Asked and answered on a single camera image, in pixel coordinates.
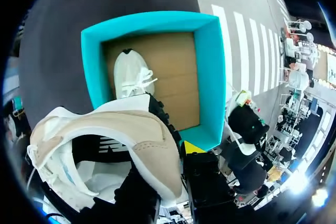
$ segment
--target shoe display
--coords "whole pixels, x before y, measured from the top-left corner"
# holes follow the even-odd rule
[[[179,153],[169,129],[148,112],[149,100],[149,94],[115,100],[85,115],[62,107],[51,111],[36,125],[27,148],[42,181],[51,188],[55,181],[61,181],[85,195],[98,197],[99,193],[90,190],[77,171],[71,142],[80,136],[98,135],[105,137],[104,148],[98,148],[101,154],[105,154],[105,146],[114,149],[110,145],[118,144],[116,141],[117,149],[124,151],[125,146],[140,175],[161,196],[163,204],[174,204],[182,192]]]
[[[152,79],[153,71],[139,53],[133,49],[125,49],[117,57],[114,64],[114,86],[117,99],[133,95],[150,93],[154,94]]]

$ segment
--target gray carpet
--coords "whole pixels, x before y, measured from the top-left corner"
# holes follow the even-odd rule
[[[107,19],[156,10],[199,12],[197,0],[37,0],[20,47],[20,89],[31,127],[57,106],[92,111],[80,32]]]

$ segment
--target cardboard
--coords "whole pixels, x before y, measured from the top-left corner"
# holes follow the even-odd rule
[[[177,130],[199,125],[196,52],[193,33],[161,33],[123,37],[103,44],[109,82],[115,96],[114,63],[122,50],[132,48],[153,71],[154,97],[164,104]]]

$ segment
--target cardboard box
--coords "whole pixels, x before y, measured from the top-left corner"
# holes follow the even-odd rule
[[[170,123],[179,131],[200,124],[193,33],[140,35],[107,41],[102,46],[113,97],[115,60],[122,50],[132,48],[158,79],[154,82],[154,97],[163,102]]]
[[[113,100],[115,57],[131,47],[158,78],[154,96],[165,104],[182,140],[206,151],[217,146],[226,85],[220,26],[212,15],[170,11],[132,14],[86,28],[82,59],[93,107]]]

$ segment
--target shoelace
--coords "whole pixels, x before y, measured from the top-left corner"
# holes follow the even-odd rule
[[[39,174],[42,173],[42,175],[45,178],[46,182],[48,184],[52,185],[56,181],[58,175],[57,174],[53,174],[52,172],[50,172],[45,167],[42,167],[40,169],[37,168],[37,166],[36,166],[36,157],[35,157],[35,153],[36,153],[37,150],[38,150],[37,145],[30,144],[30,145],[27,146],[27,154],[28,154],[28,156],[29,156],[29,158],[31,160],[32,165],[36,168],[36,170],[38,171]]]
[[[153,71],[147,68],[141,68],[137,75],[136,82],[124,82],[121,85],[121,91],[125,93],[124,98],[129,97],[133,91],[140,89],[143,93],[146,93],[145,88],[157,80],[155,78],[152,81],[148,81],[153,76]]]

